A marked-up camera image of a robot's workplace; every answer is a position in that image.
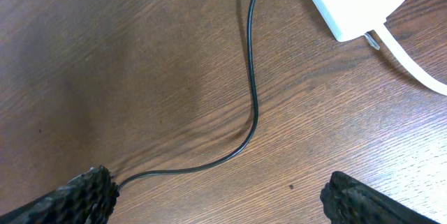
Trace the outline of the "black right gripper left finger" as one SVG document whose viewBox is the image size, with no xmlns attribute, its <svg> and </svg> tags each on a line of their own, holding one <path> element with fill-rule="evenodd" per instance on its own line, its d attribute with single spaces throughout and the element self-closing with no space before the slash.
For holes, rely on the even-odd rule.
<svg viewBox="0 0 447 224">
<path fill-rule="evenodd" d="M 7 224 L 106 224 L 119 197 L 119 186 L 104 166 L 71 179 L 48 194 L 1 216 Z"/>
</svg>

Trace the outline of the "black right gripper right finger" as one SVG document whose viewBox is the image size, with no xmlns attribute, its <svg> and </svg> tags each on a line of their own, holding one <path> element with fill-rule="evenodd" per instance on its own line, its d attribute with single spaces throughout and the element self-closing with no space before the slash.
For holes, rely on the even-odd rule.
<svg viewBox="0 0 447 224">
<path fill-rule="evenodd" d="M 336 171 L 320 194 L 332 224 L 437 224 L 353 177 Z"/>
</svg>

